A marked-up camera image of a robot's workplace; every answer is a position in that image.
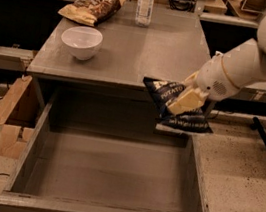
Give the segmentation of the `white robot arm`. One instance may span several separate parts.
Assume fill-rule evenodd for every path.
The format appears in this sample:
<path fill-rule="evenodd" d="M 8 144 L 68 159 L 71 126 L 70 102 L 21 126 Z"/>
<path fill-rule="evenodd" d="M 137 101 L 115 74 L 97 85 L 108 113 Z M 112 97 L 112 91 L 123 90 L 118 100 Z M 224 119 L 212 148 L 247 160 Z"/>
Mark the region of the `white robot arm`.
<path fill-rule="evenodd" d="M 217 53 L 197 72 L 185 78 L 185 89 L 167 102 L 172 115 L 200 108 L 209 99 L 222 101 L 251 84 L 266 82 L 266 15 L 257 37 L 227 53 Z"/>

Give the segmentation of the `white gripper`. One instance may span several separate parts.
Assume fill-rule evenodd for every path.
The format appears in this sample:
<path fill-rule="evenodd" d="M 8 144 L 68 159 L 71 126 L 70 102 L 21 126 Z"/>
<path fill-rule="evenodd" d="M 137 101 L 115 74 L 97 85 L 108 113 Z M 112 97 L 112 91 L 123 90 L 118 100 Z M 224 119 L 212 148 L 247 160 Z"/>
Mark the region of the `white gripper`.
<path fill-rule="evenodd" d="M 201 67 L 199 72 L 195 71 L 185 78 L 183 84 L 195 89 L 186 88 L 171 101 L 167 106 L 170 113 L 179 115 L 200 108 L 206 102 L 208 95 L 210 100 L 222 101 L 238 93 L 239 88 L 229 79 L 223 62 L 223 54 L 217 53 Z"/>

